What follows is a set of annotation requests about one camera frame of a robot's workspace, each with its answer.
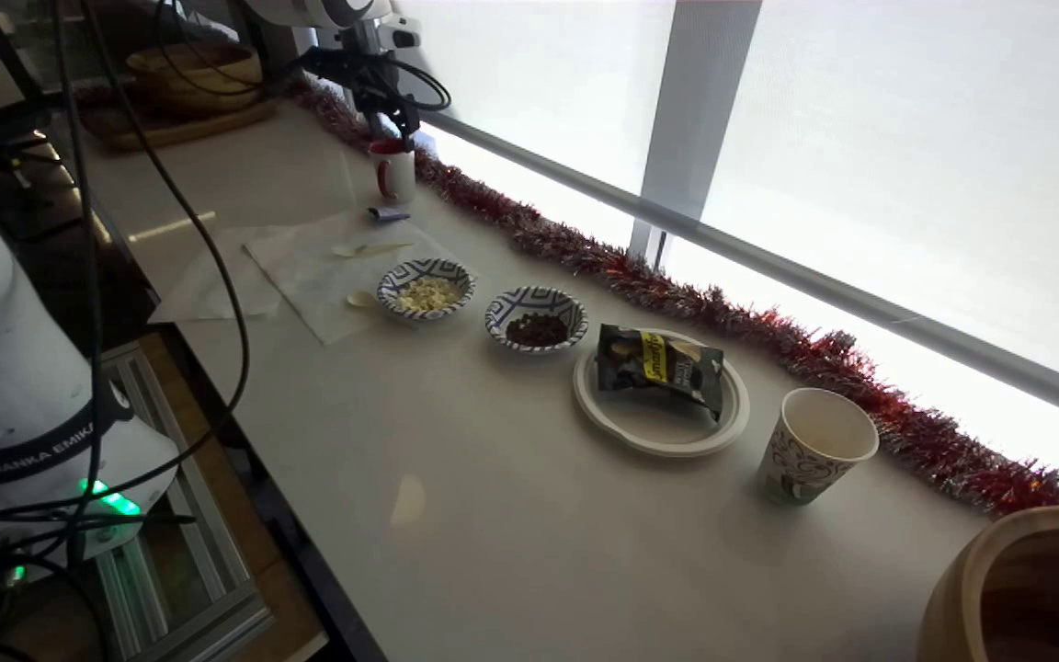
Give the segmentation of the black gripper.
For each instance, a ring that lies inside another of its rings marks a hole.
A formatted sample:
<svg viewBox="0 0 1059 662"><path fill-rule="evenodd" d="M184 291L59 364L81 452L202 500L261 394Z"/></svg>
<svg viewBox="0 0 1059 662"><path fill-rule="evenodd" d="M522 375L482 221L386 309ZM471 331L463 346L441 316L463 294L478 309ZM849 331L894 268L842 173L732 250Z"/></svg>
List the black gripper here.
<svg viewBox="0 0 1059 662"><path fill-rule="evenodd" d="M401 140L386 114L404 114L404 140L423 136L423 110L438 114L452 107L452 92L416 63L401 59L401 48L416 48L412 29L349 26L338 29L335 48L309 48L298 66L313 77L335 81L353 92L375 140Z"/></svg>

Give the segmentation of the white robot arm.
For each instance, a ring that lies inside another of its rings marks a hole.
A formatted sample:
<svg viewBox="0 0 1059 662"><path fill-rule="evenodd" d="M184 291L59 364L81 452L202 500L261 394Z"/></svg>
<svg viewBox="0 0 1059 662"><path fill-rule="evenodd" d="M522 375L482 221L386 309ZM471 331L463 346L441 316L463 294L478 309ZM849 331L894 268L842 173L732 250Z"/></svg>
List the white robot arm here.
<svg viewBox="0 0 1059 662"><path fill-rule="evenodd" d="M88 552L129 537L173 485L177 445L51 320L0 235L0 555L55 544L88 497Z"/></svg>

